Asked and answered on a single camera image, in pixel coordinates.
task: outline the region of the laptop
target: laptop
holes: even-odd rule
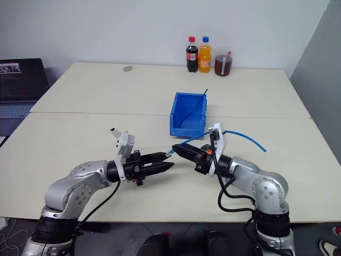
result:
[[[11,135],[47,90],[41,59],[0,60],[0,137]]]

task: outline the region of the blue tube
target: blue tube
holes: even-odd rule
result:
[[[208,133],[209,133],[209,132],[204,132],[204,133],[202,133],[201,135],[198,135],[198,136],[195,136],[195,137],[193,137],[193,138],[191,138],[191,139],[185,140],[184,142],[181,142],[180,145],[184,145],[184,144],[186,144],[186,143],[188,143],[188,142],[191,142],[192,140],[196,140],[197,138],[200,138],[200,137],[202,137],[202,136],[205,136],[205,135],[207,135]]]
[[[266,149],[262,147],[261,144],[259,144],[257,141],[255,141],[253,138],[250,138],[249,136],[246,136],[245,134],[242,134],[240,132],[234,132],[234,131],[225,131],[226,133],[231,133],[231,134],[235,134],[235,135],[239,135],[244,137],[245,139],[248,139],[249,141],[252,141],[254,144],[256,144],[263,152],[266,152]]]
[[[205,136],[205,135],[207,135],[208,133],[209,133],[209,132],[205,132],[205,133],[200,134],[200,135],[198,135],[198,136],[195,136],[195,137],[193,137],[193,138],[191,138],[191,139],[185,140],[185,141],[181,142],[180,145],[183,145],[183,144],[186,144],[186,143],[191,142],[191,141],[193,141],[193,140],[196,140],[197,138],[200,138],[200,137],[202,137],[202,136]],[[231,133],[231,134],[239,135],[239,136],[241,136],[241,137],[243,137],[243,138],[245,138],[245,139],[248,139],[249,141],[252,141],[254,144],[256,144],[263,152],[266,152],[266,149],[265,149],[264,147],[262,147],[261,144],[259,144],[257,141],[255,141],[254,139],[250,138],[249,136],[246,136],[245,134],[242,134],[242,133],[240,133],[240,132],[229,131],[229,130],[226,130],[225,133]]]

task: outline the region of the plastic bottle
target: plastic bottle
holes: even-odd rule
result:
[[[208,73],[211,66],[211,46],[208,44],[208,36],[202,38],[203,44],[200,46],[199,69],[203,73]]]
[[[190,43],[188,47],[186,48],[187,68],[189,72],[197,72],[198,70],[198,48],[195,44],[196,38],[194,36],[190,36],[188,40],[190,41]]]

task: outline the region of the bottle label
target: bottle label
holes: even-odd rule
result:
[[[187,53],[187,59],[188,60],[197,60],[198,59],[198,53]]]
[[[199,67],[200,68],[209,68],[210,65],[211,65],[211,61],[199,60]]]

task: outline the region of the laptop keyboard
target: laptop keyboard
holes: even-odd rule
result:
[[[0,118],[25,118],[33,105],[1,105]]]

